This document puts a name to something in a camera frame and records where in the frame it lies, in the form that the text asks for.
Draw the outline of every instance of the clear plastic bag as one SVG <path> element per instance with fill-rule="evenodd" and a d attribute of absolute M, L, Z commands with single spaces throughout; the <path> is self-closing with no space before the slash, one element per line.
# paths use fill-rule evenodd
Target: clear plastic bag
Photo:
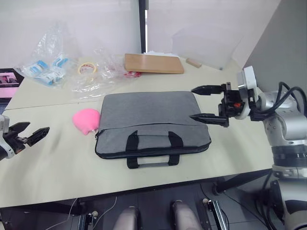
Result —
<path fill-rule="evenodd" d="M 61 88 L 67 71 L 76 65 L 67 49 L 64 49 L 69 43 L 68 30 L 63 23 L 57 22 L 40 39 L 30 58 L 14 69 L 24 77 Z"/>
<path fill-rule="evenodd" d="M 106 95 L 140 75 L 127 72 L 122 57 L 100 48 L 95 49 L 91 57 L 78 60 L 78 68 L 69 73 L 67 85 L 74 92 L 75 99 L 87 99 Z"/>

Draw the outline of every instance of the black pole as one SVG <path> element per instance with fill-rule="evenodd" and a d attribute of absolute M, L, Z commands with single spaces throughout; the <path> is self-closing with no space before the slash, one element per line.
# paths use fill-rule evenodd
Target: black pole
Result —
<path fill-rule="evenodd" d="M 238 187 L 238 186 L 243 185 L 247 182 L 250 182 L 250 181 L 256 180 L 260 177 L 263 177 L 263 176 L 267 175 L 270 172 L 270 170 L 272 170 L 272 169 L 264 169 L 264 170 L 255 171 L 255 172 L 241 173 L 241 174 L 229 179 L 228 181 L 218 183 L 218 185 L 215 186 L 213 188 L 213 190 L 216 193 L 222 193 L 229 188 Z"/>
<path fill-rule="evenodd" d="M 139 0 L 139 15 L 140 15 L 140 34 L 141 34 L 141 52 L 146 52 L 146 40 L 145 40 L 145 0 Z"/>

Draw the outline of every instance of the white cable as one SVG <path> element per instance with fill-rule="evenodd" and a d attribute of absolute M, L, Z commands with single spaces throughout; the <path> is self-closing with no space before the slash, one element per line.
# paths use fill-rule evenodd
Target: white cable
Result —
<path fill-rule="evenodd" d="M 47 229 L 45 229 L 45 230 L 49 230 L 49 229 L 51 229 L 51 228 L 53 228 L 53 227 L 55 227 L 55 226 L 58 226 L 58 225 L 60 225 L 60 224 L 63 224 L 63 223 L 65 223 L 65 222 L 67 222 L 67 221 L 69 220 L 69 218 L 71 217 L 71 210 L 72 210 L 72 207 L 73 207 L 73 205 L 75 204 L 75 202 L 76 202 L 77 199 L 78 199 L 78 198 L 76 198 L 76 199 L 74 200 L 73 204 L 71 205 L 71 208 L 70 208 L 70 210 L 69 210 L 69 214 L 68 214 L 68 217 L 67 217 L 66 220 L 64 220 L 64 221 L 62 221 L 62 222 L 60 222 L 60 223 L 57 223 L 57 224 L 55 224 L 55 225 L 52 225 L 52 226 L 50 226 L 49 228 L 47 228 Z"/>
<path fill-rule="evenodd" d="M 95 223 L 95 225 L 94 225 L 94 227 L 93 227 L 93 230 L 94 230 L 94 228 L 96 227 L 96 225 L 98 224 L 98 221 L 100 220 L 100 218 L 103 217 L 105 213 L 107 213 L 107 212 L 110 211 L 112 208 L 114 208 L 116 202 L 117 202 L 117 196 L 115 197 L 115 202 L 114 202 L 113 206 L 112 206 L 111 208 L 109 208 L 107 211 L 105 211 L 105 212 L 98 218 L 98 220 L 96 221 L 96 223 Z"/>

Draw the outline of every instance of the pink sponge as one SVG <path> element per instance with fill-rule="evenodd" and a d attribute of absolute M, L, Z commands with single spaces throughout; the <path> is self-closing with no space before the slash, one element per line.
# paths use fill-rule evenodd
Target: pink sponge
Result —
<path fill-rule="evenodd" d="M 72 117 L 72 122 L 84 135 L 98 129 L 99 120 L 100 114 L 95 109 L 82 109 Z"/>

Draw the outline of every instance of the black cable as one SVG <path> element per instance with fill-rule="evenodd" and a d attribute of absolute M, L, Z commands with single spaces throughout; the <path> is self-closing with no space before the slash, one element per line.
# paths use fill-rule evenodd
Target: black cable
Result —
<path fill-rule="evenodd" d="M 264 209 L 263 209 L 263 196 L 264 196 L 264 190 L 265 190 L 265 187 L 267 186 L 267 183 L 269 181 L 269 178 L 271 177 L 272 175 L 272 169 L 269 171 L 269 174 L 267 175 L 267 177 L 265 178 L 264 180 L 264 183 L 263 183 L 263 186 L 262 186 L 262 189 L 261 189 L 261 192 L 260 192 L 260 210 L 261 210 L 261 215 L 262 215 L 262 218 L 265 222 L 265 225 L 267 226 L 268 230 L 272 230 L 271 227 L 270 227 L 270 223 L 268 222 L 268 220 L 266 219 L 266 216 L 264 214 Z"/>
<path fill-rule="evenodd" d="M 264 226 L 266 226 L 266 224 L 259 218 L 257 217 L 257 215 L 255 213 L 253 213 L 252 211 L 250 211 L 245 205 L 241 204 L 240 202 L 236 201 L 235 199 L 233 199 L 232 197 L 230 197 L 229 195 L 227 195 L 226 193 L 224 193 L 225 196 L 227 196 L 229 199 L 235 201 L 237 204 L 241 205 L 243 208 L 245 208 L 248 212 L 250 212 L 254 217 L 256 217 Z"/>
<path fill-rule="evenodd" d="M 278 84 L 278 93 L 277 93 L 277 98 L 276 101 L 279 101 L 281 95 L 282 95 L 282 90 L 283 90 L 283 86 L 287 89 L 290 90 L 290 86 L 288 86 L 286 83 L 284 83 L 283 81 L 279 82 Z M 295 99 L 296 103 L 297 103 L 297 110 L 301 111 L 301 108 L 299 106 L 298 100 L 296 98 L 296 96 L 294 95 L 294 93 L 291 94 L 291 96 Z"/>
<path fill-rule="evenodd" d="M 224 212 L 222 212 L 222 216 L 223 216 L 223 220 L 226 222 L 226 224 L 227 224 L 227 220 L 226 220 L 226 216 L 225 216 L 225 213 Z"/>
<path fill-rule="evenodd" d="M 294 230 L 300 230 L 300 229 L 303 229 L 303 228 L 306 228 L 307 227 L 307 224 L 303 224 L 297 228 L 295 228 Z"/>
<path fill-rule="evenodd" d="M 286 92 L 286 94 L 279 101 L 276 101 L 276 103 L 271 108 L 269 108 L 267 110 L 263 110 L 263 111 L 256 110 L 255 112 L 258 113 L 258 114 L 274 113 L 275 110 L 285 102 L 285 100 L 292 94 L 293 91 L 299 91 L 300 92 L 300 94 L 303 98 L 303 103 L 304 103 L 304 115 L 307 116 L 307 98 L 306 98 L 305 92 L 297 86 L 291 88 L 288 92 Z"/>
<path fill-rule="evenodd" d="M 272 202 L 269 201 L 269 202 L 268 202 L 268 206 L 267 206 L 266 217 L 267 217 L 267 219 L 268 219 L 268 222 L 269 222 L 271 228 L 272 228 L 273 230 L 277 230 L 277 228 L 274 226 L 274 224 L 273 224 L 273 222 L 272 222 L 271 215 L 270 215 L 271 205 L 272 205 Z"/>
<path fill-rule="evenodd" d="M 201 184 L 200 184 L 200 186 L 201 186 L 201 191 L 202 191 L 203 195 L 204 195 L 205 197 L 207 197 L 208 200 L 211 200 L 211 199 L 205 194 L 205 192 L 203 191 L 202 185 L 201 185 Z"/>
<path fill-rule="evenodd" d="M 224 219 L 226 219 L 226 220 L 227 220 L 228 230 L 230 230 L 230 225 L 229 225 L 229 219 L 228 219 L 228 216 L 226 215 L 226 213 L 224 212 L 224 210 L 222 210 L 222 209 L 221 209 L 221 211 L 222 211 L 222 213 L 224 214 Z"/>
<path fill-rule="evenodd" d="M 255 205 L 255 209 L 256 209 L 257 213 L 259 214 L 259 216 L 262 217 L 261 213 L 259 212 L 258 206 L 257 206 L 257 199 L 254 199 L 254 205 Z"/>

